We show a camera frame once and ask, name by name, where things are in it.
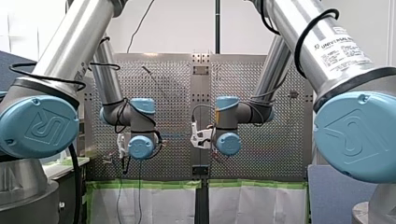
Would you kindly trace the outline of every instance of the silver robotic arm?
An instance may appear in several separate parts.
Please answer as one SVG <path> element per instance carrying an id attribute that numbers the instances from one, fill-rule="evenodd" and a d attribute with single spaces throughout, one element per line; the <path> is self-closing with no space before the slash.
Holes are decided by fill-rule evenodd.
<path id="1" fill-rule="evenodd" d="M 396 140 L 391 133 L 396 132 L 396 68 L 375 66 L 338 24 L 338 11 L 325 9 L 318 0 L 251 2 L 273 21 L 280 36 L 268 55 L 257 96 L 244 103 L 233 96 L 218 98 L 217 148 L 235 154 L 241 147 L 238 123 L 271 120 L 273 90 L 282 83 L 293 54 L 297 70 L 318 95 L 314 136 L 323 157 L 353 178 L 395 182 Z"/>
<path id="2" fill-rule="evenodd" d="M 15 158 L 45 158 L 67 148 L 78 133 L 76 92 L 91 65 L 104 106 L 102 120 L 114 126 L 131 126 L 130 155 L 138 160 L 149 158 L 161 140 L 154 130 L 154 102 L 124 99 L 117 73 L 110 65 L 108 38 L 102 38 L 125 2 L 73 3 L 35 66 L 34 77 L 17 78 L 0 104 L 0 125 L 15 127 L 0 131 L 1 151 Z"/>

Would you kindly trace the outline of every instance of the end effector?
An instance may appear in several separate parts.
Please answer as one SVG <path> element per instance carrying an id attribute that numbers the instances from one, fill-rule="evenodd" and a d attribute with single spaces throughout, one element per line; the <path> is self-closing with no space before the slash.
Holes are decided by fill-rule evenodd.
<path id="1" fill-rule="evenodd" d="M 100 111 L 101 120 L 113 126 L 131 126 L 131 140 L 124 152 L 135 160 L 149 159 L 155 148 L 163 143 L 161 135 L 155 130 L 155 104 L 150 98 L 134 98 L 116 105 L 104 105 Z"/>
<path id="2" fill-rule="evenodd" d="M 274 109 L 271 105 L 241 102 L 236 96 L 220 96 L 216 101 L 216 125 L 197 132 L 194 121 L 191 125 L 191 142 L 198 148 L 215 147 L 225 156 L 234 156 L 242 147 L 238 134 L 239 123 L 264 124 L 273 118 Z"/>

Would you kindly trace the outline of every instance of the perforated metal panel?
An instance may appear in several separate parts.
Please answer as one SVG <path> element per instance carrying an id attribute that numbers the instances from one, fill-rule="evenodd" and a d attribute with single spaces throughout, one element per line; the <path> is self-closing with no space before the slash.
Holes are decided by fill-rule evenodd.
<path id="1" fill-rule="evenodd" d="M 209 103 L 212 105 L 220 95 L 237 95 L 246 100 L 256 87 L 264 59 L 264 56 L 210 55 L 211 81 L 207 85 L 211 87 L 201 87 L 199 92 L 204 96 L 210 95 Z M 118 54 L 116 60 L 121 66 L 119 77 L 124 95 L 128 98 L 151 97 L 155 100 L 157 128 L 163 138 L 168 140 L 167 146 L 156 158 L 144 161 L 143 177 L 153 180 L 192 179 L 192 161 L 199 158 L 196 153 L 192 153 L 194 151 L 190 143 L 191 97 L 194 93 L 191 87 L 197 91 L 194 85 L 205 83 L 197 81 L 195 84 L 197 76 L 191 71 L 193 58 L 187 54 Z M 152 75 L 142 66 L 146 66 Z M 276 98 L 275 120 L 261 128 L 251 124 L 240 125 L 242 150 L 230 159 L 220 157 L 223 163 L 212 161 L 210 177 L 303 180 L 311 154 L 312 91 L 308 86 L 291 68 Z M 290 91 L 297 91 L 298 97 L 290 99 Z M 87 170 L 88 178 L 99 180 L 118 177 L 120 162 L 117 159 L 117 135 L 114 127 L 99 120 L 101 102 L 94 83 L 87 97 L 92 99 L 86 101 L 85 116 L 87 138 L 92 139 L 86 140 L 92 142 L 92 146 L 86 149 L 92 155 L 92 163 Z M 131 160 L 130 166 L 130 172 L 125 177 L 138 178 L 138 163 Z"/>
<path id="2" fill-rule="evenodd" d="M 251 96 L 262 70 L 261 56 L 214 55 L 211 62 L 213 105 L 221 95 L 236 95 L 241 100 Z M 310 127 L 304 128 L 304 124 L 312 119 L 304 117 L 305 108 L 312 106 L 312 91 L 306 86 L 305 79 L 291 66 L 276 97 L 275 119 L 260 128 L 240 124 L 242 149 L 234 157 L 212 160 L 211 177 L 302 180 L 310 157 L 310 148 L 304 148 L 305 138 L 310 141 Z M 297 91 L 298 97 L 290 98 L 290 91 Z"/>
<path id="3" fill-rule="evenodd" d="M 167 140 L 157 157 L 143 163 L 146 179 L 191 179 L 190 150 L 190 55 L 140 55 L 119 54 L 115 56 L 120 84 L 125 97 L 149 97 L 156 103 L 157 129 Z M 96 86 L 92 88 L 92 135 L 95 153 L 88 169 L 89 179 L 111 179 L 120 176 L 117 159 L 117 135 L 114 127 L 99 120 L 102 107 Z M 131 160 L 128 175 L 138 178 L 138 162 Z"/>

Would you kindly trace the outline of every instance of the metal stand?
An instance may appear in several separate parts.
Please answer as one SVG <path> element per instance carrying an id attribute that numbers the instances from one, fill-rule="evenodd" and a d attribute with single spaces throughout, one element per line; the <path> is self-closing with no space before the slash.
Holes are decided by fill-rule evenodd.
<path id="1" fill-rule="evenodd" d="M 355 205 L 352 224 L 396 224 L 396 185 L 380 184 L 369 203 Z"/>
<path id="2" fill-rule="evenodd" d="M 50 181 L 42 194 L 0 206 L 0 220 L 4 224 L 57 224 L 59 212 L 58 183 Z"/>

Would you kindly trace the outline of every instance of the black cable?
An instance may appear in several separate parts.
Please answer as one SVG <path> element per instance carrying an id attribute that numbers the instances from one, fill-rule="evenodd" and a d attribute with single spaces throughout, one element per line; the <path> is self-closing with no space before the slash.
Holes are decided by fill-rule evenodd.
<path id="1" fill-rule="evenodd" d="M 303 43 L 305 41 L 305 38 L 308 36 L 309 32 L 318 24 L 318 22 L 320 22 L 323 19 L 331 17 L 332 16 L 332 15 L 330 15 L 331 13 L 333 13 L 335 15 L 334 18 L 336 20 L 338 20 L 338 18 L 340 17 L 340 12 L 335 8 L 327 9 L 324 12 L 322 12 L 320 15 L 315 17 L 311 22 L 309 22 L 308 25 L 306 26 L 306 28 L 301 33 L 300 37 L 298 38 L 298 41 L 296 44 L 296 49 L 294 51 L 294 63 L 296 65 L 297 71 L 304 78 L 306 78 L 306 76 L 303 71 L 303 68 L 301 67 L 300 56 L 301 56 L 301 49 L 303 48 Z"/>
<path id="2" fill-rule="evenodd" d="M 139 25 L 137 26 L 136 30 L 135 30 L 134 33 L 132 34 L 132 36 L 131 36 L 131 41 L 130 41 L 130 43 L 129 43 L 128 49 L 126 50 L 127 53 L 129 53 L 129 49 L 130 49 L 131 46 L 132 46 L 132 42 L 134 42 L 134 36 L 137 34 L 137 32 L 139 32 L 140 27 L 142 26 L 143 21 L 145 20 L 146 16 L 148 15 L 149 10 L 150 10 L 152 4 L 154 3 L 154 1 L 155 1 L 155 0 L 151 0 L 151 2 L 150 2 L 149 5 L 148 5 L 148 9 L 146 10 L 145 14 L 144 14 L 143 17 L 142 17 L 142 20 L 140 20 Z"/>
<path id="3" fill-rule="evenodd" d="M 142 202 L 140 200 L 140 194 L 141 194 L 141 189 L 142 189 L 142 161 L 139 162 L 139 194 L 138 194 L 138 201 L 139 201 L 139 222 L 137 224 L 140 224 L 142 222 Z"/>
<path id="4" fill-rule="evenodd" d="M 118 172 L 118 169 L 117 169 L 116 163 L 114 163 L 113 160 L 111 161 L 111 163 L 113 164 L 114 171 L 117 173 L 117 172 Z M 123 165 L 124 165 L 124 160 L 123 160 L 123 158 L 122 158 L 122 159 L 121 159 L 122 170 L 123 170 Z M 119 196 L 118 196 L 118 198 L 117 198 L 117 203 L 116 203 L 117 218 L 118 218 L 118 220 L 119 220 L 119 224 L 122 224 L 121 218 L 120 218 L 120 209 L 119 209 L 119 207 L 120 207 L 120 196 L 121 196 L 121 190 L 122 190 L 122 184 L 123 184 L 123 183 L 122 183 L 122 170 L 121 170 L 121 172 L 120 172 Z"/>
<path id="5" fill-rule="evenodd" d="M 121 69 L 121 67 L 116 63 L 90 63 L 90 65 L 109 66 L 116 71 L 119 71 Z"/>
<path id="6" fill-rule="evenodd" d="M 101 39 L 99 45 L 103 44 L 103 42 L 105 42 L 105 41 L 110 41 L 110 36 L 105 36 L 105 37 L 103 37 L 103 38 Z"/>
<path id="7" fill-rule="evenodd" d="M 33 75 L 32 73 L 29 73 L 29 72 L 26 72 L 26 71 L 23 71 L 23 70 L 20 70 L 20 69 L 16 69 L 18 67 L 35 66 L 36 64 L 37 63 L 14 63 L 14 64 L 10 65 L 8 69 L 13 71 L 13 72 L 15 72 L 15 73 L 19 73 L 21 75 L 28 76 L 28 77 L 33 77 L 33 78 L 42 79 L 42 80 L 59 81 L 59 82 L 79 85 L 78 91 L 84 90 L 85 87 L 87 86 L 84 82 L 81 82 L 81 81 L 67 80 L 67 79 L 62 79 L 62 78 L 57 78 L 57 77 L 43 77 L 43 76 Z"/>
<path id="8" fill-rule="evenodd" d="M 124 100 L 123 106 L 121 106 L 119 108 L 119 110 L 117 111 L 117 120 L 116 120 L 116 124 L 114 125 L 114 132 L 115 133 L 122 133 L 126 129 L 126 126 L 123 126 L 121 130 L 118 130 L 118 126 L 121 125 L 120 118 L 121 118 L 121 116 L 123 114 L 123 111 L 125 110 L 126 106 L 129 104 L 127 98 L 124 98 L 123 100 Z"/>
<path id="9" fill-rule="evenodd" d="M 123 175 L 128 174 L 128 170 L 129 170 L 129 163 L 131 162 L 131 157 L 128 157 L 128 161 L 126 162 L 126 167 L 125 169 L 122 171 Z"/>
<path id="10" fill-rule="evenodd" d="M 73 169 L 75 173 L 75 188 L 76 188 L 76 199 L 75 199 L 76 206 L 75 206 L 73 223 L 78 224 L 79 211 L 81 209 L 81 197 L 82 197 L 81 171 L 79 170 L 78 157 L 73 144 L 69 146 L 69 152 L 70 152 L 70 157 L 72 158 Z"/>
<path id="11" fill-rule="evenodd" d="M 122 224 L 121 218 L 120 218 L 120 196 L 121 196 L 121 190 L 122 190 L 122 177 L 120 178 L 120 189 L 119 189 L 119 197 L 117 198 L 117 218 L 119 219 L 119 223 Z"/>
<path id="12" fill-rule="evenodd" d="M 267 27 L 267 29 L 268 29 L 269 31 L 271 31 L 272 33 L 274 33 L 274 34 L 276 34 L 276 35 L 280 35 L 280 32 L 277 31 L 276 29 L 274 29 L 273 26 L 270 26 L 270 25 L 268 24 L 266 18 L 265 18 L 265 15 L 264 15 L 264 10 L 265 10 L 265 8 L 264 8 L 264 0 L 261 0 L 261 4 L 262 4 L 262 10 L 261 10 L 261 12 L 260 12 L 260 16 L 262 17 L 262 23 L 264 23 L 264 26 Z"/>

